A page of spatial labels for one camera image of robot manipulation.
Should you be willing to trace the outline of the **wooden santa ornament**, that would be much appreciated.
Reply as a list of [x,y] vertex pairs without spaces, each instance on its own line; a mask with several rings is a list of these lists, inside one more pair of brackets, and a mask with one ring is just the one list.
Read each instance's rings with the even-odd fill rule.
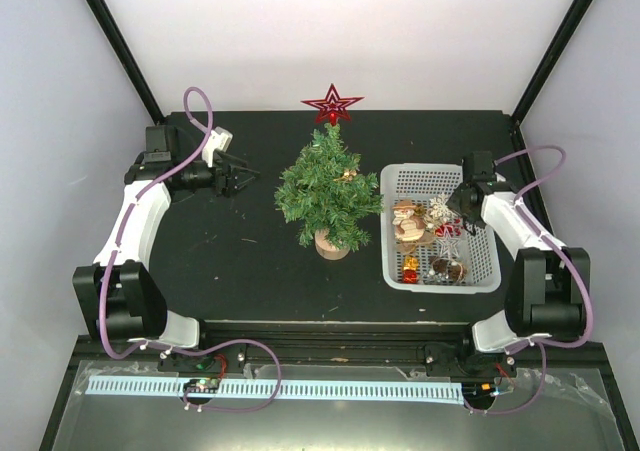
[[398,201],[393,207],[394,235],[402,243],[427,243],[433,238],[424,221],[425,208],[411,200]]

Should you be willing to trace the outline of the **small green christmas tree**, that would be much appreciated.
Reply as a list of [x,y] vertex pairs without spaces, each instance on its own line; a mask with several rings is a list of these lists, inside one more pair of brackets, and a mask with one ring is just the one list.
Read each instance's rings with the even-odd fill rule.
[[[294,164],[280,175],[275,206],[287,223],[299,224],[298,243],[307,247],[317,230],[328,230],[328,240],[339,248],[357,251],[371,241],[360,221],[383,210],[383,196],[374,173],[360,171],[361,155],[352,152],[341,127],[326,123],[312,133]],[[353,182],[334,182],[345,169],[356,169]]]

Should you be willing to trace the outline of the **red star tree topper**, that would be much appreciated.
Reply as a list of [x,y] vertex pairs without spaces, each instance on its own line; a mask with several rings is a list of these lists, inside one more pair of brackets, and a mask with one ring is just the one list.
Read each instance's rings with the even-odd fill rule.
[[351,120],[349,108],[363,99],[363,96],[343,97],[331,83],[323,98],[302,100],[302,103],[317,111],[315,117],[317,124],[327,121],[335,126],[340,120],[349,122]]

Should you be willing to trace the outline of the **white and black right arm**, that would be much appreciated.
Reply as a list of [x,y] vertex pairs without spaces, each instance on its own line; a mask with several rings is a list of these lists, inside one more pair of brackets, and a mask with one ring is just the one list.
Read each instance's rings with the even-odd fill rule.
[[527,208],[523,196],[538,184],[516,188],[498,175],[498,163],[488,151],[464,157],[462,181],[447,201],[467,231],[490,228],[513,259],[503,309],[473,324],[469,340],[454,350],[467,374],[479,373],[491,354],[513,356],[534,345],[579,348],[594,327],[588,253],[553,236]]

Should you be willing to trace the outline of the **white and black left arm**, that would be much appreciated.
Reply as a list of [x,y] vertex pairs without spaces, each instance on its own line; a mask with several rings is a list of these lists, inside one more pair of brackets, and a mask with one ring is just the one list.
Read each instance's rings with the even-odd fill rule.
[[180,348],[181,360],[202,370],[213,362],[215,347],[200,336],[197,319],[168,308],[149,272],[153,244],[177,193],[209,189],[231,197],[259,174],[228,154],[233,136],[221,127],[206,132],[193,160],[182,164],[178,132],[168,125],[146,128],[146,148],[125,174],[110,236],[91,265],[74,271],[72,285],[92,339]]

